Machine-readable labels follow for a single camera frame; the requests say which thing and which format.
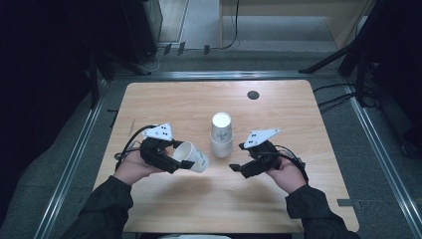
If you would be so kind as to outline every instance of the gray floor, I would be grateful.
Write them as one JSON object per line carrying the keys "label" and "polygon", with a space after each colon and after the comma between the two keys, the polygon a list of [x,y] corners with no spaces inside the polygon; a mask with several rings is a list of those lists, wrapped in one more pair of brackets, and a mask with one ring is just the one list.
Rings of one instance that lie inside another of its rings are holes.
{"label": "gray floor", "polygon": [[[189,28],[193,28],[194,25],[191,24],[192,26],[189,27],[188,24],[190,23],[186,21],[183,30],[184,39],[187,39],[189,31],[191,31]],[[326,34],[326,29],[312,36],[324,36],[324,34]],[[309,41],[315,41],[316,45],[319,41],[321,46],[325,44],[325,40],[322,40],[322,38],[313,39],[311,35],[307,36]],[[188,42],[192,44],[187,46],[190,46],[191,49],[199,46],[199,49],[202,49],[205,42],[209,45],[215,43],[206,40],[209,38],[202,37],[204,36],[186,40],[186,44]],[[240,46],[246,46],[246,44],[243,44],[243,39],[240,39],[240,41]],[[328,65],[315,75],[297,74],[297,69],[310,66],[332,53],[334,50],[331,47],[310,47],[310,49],[319,50],[302,51],[303,46],[299,44],[297,47],[300,50],[296,51],[278,51],[272,48],[264,51],[259,49],[261,46],[257,48],[253,48],[253,46],[254,44],[251,44],[251,49],[245,48],[235,51],[212,50],[209,55],[204,55],[201,50],[187,50],[180,56],[176,50],[167,55],[160,52],[157,55],[159,67],[156,60],[151,60],[145,65],[148,69],[157,69],[149,77],[138,77],[126,69],[117,68],[118,74],[115,80],[109,83],[98,120],[94,124],[81,161],[76,167],[75,177],[70,184],[68,193],[65,195],[63,204],[61,204],[55,223],[47,233],[49,235],[47,237],[58,238],[75,220],[79,210],[90,195],[112,130],[110,126],[115,116],[113,112],[108,110],[118,110],[125,87],[129,83],[171,79],[183,81],[183,79],[187,79],[186,77],[189,80],[204,81],[209,80],[206,79],[206,76],[216,71],[254,72],[254,74],[241,75],[243,77],[240,78],[222,80],[244,80],[251,78],[251,76],[257,77],[260,72],[261,75],[265,75],[267,71],[278,71],[278,74],[283,76],[279,77],[280,80],[302,78],[310,81],[313,88],[342,83],[342,79],[335,73],[341,59]],[[316,93],[316,100],[320,103],[344,93],[344,88],[327,89]],[[34,237],[47,209],[48,202],[72,154],[79,133],[90,113],[89,107],[90,96],[87,96],[68,121],[55,144],[37,158],[23,174],[9,207],[6,221],[1,228],[0,238]],[[409,159],[402,155],[400,143],[380,110],[367,109],[367,112],[406,188],[418,207],[421,207],[422,191],[419,181],[422,175],[422,160]],[[322,118],[347,190],[354,204],[360,224],[358,234],[361,238],[414,238],[352,104],[347,102],[340,105],[329,112],[323,113]],[[133,234],[124,234],[124,238],[133,237]],[[302,237],[303,235],[295,235],[295,238]]]}

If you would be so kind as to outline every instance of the black stand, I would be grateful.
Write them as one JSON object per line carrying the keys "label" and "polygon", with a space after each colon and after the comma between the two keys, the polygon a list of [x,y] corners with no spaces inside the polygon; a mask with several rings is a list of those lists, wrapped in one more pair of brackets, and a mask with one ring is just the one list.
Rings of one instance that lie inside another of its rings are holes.
{"label": "black stand", "polygon": [[341,77],[348,77],[350,76],[353,69],[357,66],[355,97],[360,105],[364,107],[363,85],[368,66],[367,54],[371,45],[376,43],[374,39],[377,37],[377,31],[374,31],[374,29],[371,28],[373,28],[376,22],[382,21],[380,15],[381,13],[385,12],[386,2],[387,1],[376,1],[375,6],[373,7],[362,29],[350,44],[337,51],[336,53],[328,56],[327,58],[321,60],[315,65],[303,70],[299,70],[299,73],[312,74],[322,67],[339,59],[340,57],[345,56],[337,70],[338,74]]}

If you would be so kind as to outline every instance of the wooden table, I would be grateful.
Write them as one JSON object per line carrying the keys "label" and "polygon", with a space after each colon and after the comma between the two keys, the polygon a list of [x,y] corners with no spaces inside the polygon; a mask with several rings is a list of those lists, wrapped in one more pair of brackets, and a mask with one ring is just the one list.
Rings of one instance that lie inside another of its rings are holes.
{"label": "wooden table", "polygon": [[[247,94],[256,91],[257,100]],[[231,156],[213,156],[211,119],[218,112],[232,117],[235,147]],[[357,231],[352,207],[339,207],[348,199],[341,173],[307,81],[135,83],[127,87],[116,119],[96,187],[115,166],[113,158],[139,128],[170,122],[173,137],[192,141],[210,159],[203,173],[177,170],[158,173],[133,186],[134,206],[124,231],[163,233],[286,233],[303,231],[300,220],[286,211],[285,197],[263,173],[245,179],[229,163],[252,158],[237,145],[252,129],[278,127],[274,144],[291,149],[307,163],[310,186],[327,195],[332,211],[349,230]]]}
{"label": "wooden table", "polygon": [[[236,2],[236,0],[220,0],[220,48],[223,47],[223,17],[236,15]],[[372,0],[242,0],[239,4],[239,16],[322,16],[335,44],[341,49],[356,31],[356,26],[364,14],[373,6],[372,2]]]}

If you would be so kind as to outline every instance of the white paper cup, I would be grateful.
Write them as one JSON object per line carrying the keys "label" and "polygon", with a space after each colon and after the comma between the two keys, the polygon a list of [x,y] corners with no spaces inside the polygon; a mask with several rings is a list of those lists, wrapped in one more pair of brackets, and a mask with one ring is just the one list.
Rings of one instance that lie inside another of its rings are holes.
{"label": "white paper cup", "polygon": [[219,158],[228,157],[230,154],[232,154],[233,151],[233,133],[232,138],[229,139],[227,142],[218,142],[211,138],[211,151],[212,153]]}
{"label": "white paper cup", "polygon": [[233,137],[232,118],[227,113],[217,113],[212,118],[211,137],[216,142],[228,142]]}
{"label": "white paper cup", "polygon": [[195,162],[190,170],[196,172],[205,171],[209,163],[208,157],[189,141],[182,142],[174,150],[173,158],[177,161],[188,160]]}

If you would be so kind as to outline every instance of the black cable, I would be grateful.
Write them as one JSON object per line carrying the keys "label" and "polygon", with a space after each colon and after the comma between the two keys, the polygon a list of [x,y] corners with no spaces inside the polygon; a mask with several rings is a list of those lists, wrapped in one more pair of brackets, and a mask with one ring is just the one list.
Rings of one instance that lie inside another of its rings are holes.
{"label": "black cable", "polygon": [[124,146],[124,149],[120,153],[120,157],[117,158],[118,162],[115,165],[115,170],[118,169],[118,167],[121,165],[122,161],[124,160],[124,155],[127,152],[127,149],[129,148],[130,144],[133,142],[133,140],[137,137],[138,134],[140,134],[142,131],[146,130],[147,128],[154,128],[155,125],[147,125],[139,129],[136,133],[133,134],[133,136],[130,138],[130,140],[127,142],[127,144]]}
{"label": "black cable", "polygon": [[329,110],[331,110],[331,109],[333,109],[333,108],[335,108],[335,107],[337,107],[337,106],[339,106],[339,105],[341,105],[341,104],[343,104],[343,103],[345,103],[347,100],[350,100],[351,98],[353,98],[354,96],[349,96],[349,97],[347,97],[346,99],[344,99],[344,100],[342,100],[341,102],[339,102],[339,103],[336,103],[336,104],[334,104],[334,105],[332,105],[332,106],[329,106],[329,107],[327,107],[327,108],[325,108],[325,109],[322,109],[322,110],[320,110],[320,112],[321,113],[325,113],[325,112],[327,112],[327,111],[329,111]]}
{"label": "black cable", "polygon": [[336,97],[336,98],[334,98],[334,99],[332,99],[332,100],[329,100],[329,101],[326,101],[326,102],[323,102],[323,103],[319,103],[317,106],[318,106],[318,107],[322,107],[322,106],[324,106],[324,105],[326,105],[326,104],[336,102],[336,101],[341,100],[341,99],[343,99],[343,98],[350,99],[350,98],[352,98],[352,97],[354,97],[354,96],[355,96],[355,93],[348,93],[348,94],[344,94],[344,95],[339,96],[339,97]]}
{"label": "black cable", "polygon": [[340,86],[353,86],[353,87],[355,87],[356,84],[342,83],[342,84],[328,85],[328,86],[323,86],[323,87],[320,87],[320,88],[316,88],[315,90],[313,90],[313,92],[315,93],[315,92],[317,92],[319,90],[322,90],[322,89],[333,88],[333,87],[340,87]]}
{"label": "black cable", "polygon": [[236,4],[236,20],[235,20],[235,30],[236,30],[236,32],[235,32],[235,38],[233,39],[233,42],[230,43],[229,46],[223,47],[221,50],[227,50],[227,49],[229,49],[236,42],[237,34],[238,34],[238,24],[237,24],[237,22],[238,22],[238,16],[239,16],[239,0],[237,0],[237,4]]}

